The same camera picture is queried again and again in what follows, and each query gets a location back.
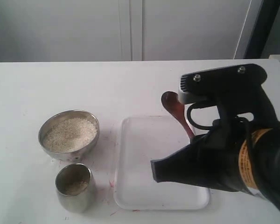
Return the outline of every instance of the cabinet door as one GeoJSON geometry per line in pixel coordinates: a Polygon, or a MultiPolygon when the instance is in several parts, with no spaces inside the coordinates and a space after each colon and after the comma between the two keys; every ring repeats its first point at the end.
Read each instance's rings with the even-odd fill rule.
{"type": "MultiPolygon", "coordinates": [[[[134,43],[139,35],[132,29],[133,60],[243,58],[261,2],[143,0],[142,46],[134,43]]],[[[131,3],[133,12],[139,1],[131,3]]],[[[136,19],[132,13],[132,26],[136,19]]]]}
{"type": "Polygon", "coordinates": [[[119,22],[118,0],[0,0],[0,62],[130,60],[119,22]]]}

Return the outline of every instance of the white table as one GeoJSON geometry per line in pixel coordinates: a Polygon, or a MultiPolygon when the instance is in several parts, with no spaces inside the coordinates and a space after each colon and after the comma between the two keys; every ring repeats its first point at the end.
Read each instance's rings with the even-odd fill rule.
{"type": "MultiPolygon", "coordinates": [[[[210,204],[200,211],[123,210],[114,202],[109,184],[122,119],[167,115],[160,97],[165,91],[177,91],[180,75],[241,63],[265,68],[268,79],[263,87],[280,119],[277,60],[0,63],[0,223],[280,224],[280,213],[269,202],[217,190],[211,191],[210,204]],[[85,214],[69,213],[59,204],[54,180],[67,163],[51,159],[37,139],[46,119],[69,109],[92,112],[101,126],[97,147],[83,161],[93,170],[98,186],[98,201],[85,214]]],[[[215,117],[212,109],[194,113],[201,123],[215,117]]]]}

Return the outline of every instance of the metal cup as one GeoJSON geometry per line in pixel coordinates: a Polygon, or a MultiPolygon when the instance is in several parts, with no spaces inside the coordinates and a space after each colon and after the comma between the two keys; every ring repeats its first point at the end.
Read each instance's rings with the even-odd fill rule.
{"type": "Polygon", "coordinates": [[[68,211],[83,212],[95,201],[95,181],[91,171],[81,163],[63,168],[55,180],[58,200],[68,211]]]}

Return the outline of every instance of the orange label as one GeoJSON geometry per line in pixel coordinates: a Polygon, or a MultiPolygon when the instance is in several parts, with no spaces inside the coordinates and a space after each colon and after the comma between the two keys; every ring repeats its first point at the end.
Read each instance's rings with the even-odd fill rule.
{"type": "MultiPolygon", "coordinates": [[[[261,138],[262,135],[270,131],[271,129],[260,129],[252,133],[253,147],[255,143],[261,138]]],[[[247,141],[245,140],[238,155],[238,167],[242,180],[249,188],[258,189],[253,178],[251,163],[248,155],[247,141]]]]}

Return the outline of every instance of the white tray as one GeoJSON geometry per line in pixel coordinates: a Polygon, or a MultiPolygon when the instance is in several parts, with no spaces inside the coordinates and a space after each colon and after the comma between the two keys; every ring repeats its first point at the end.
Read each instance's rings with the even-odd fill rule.
{"type": "Polygon", "coordinates": [[[123,120],[118,138],[119,160],[114,199],[128,210],[197,210],[210,199],[209,190],[153,180],[150,161],[164,158],[189,143],[172,117],[132,117],[123,120]]]}

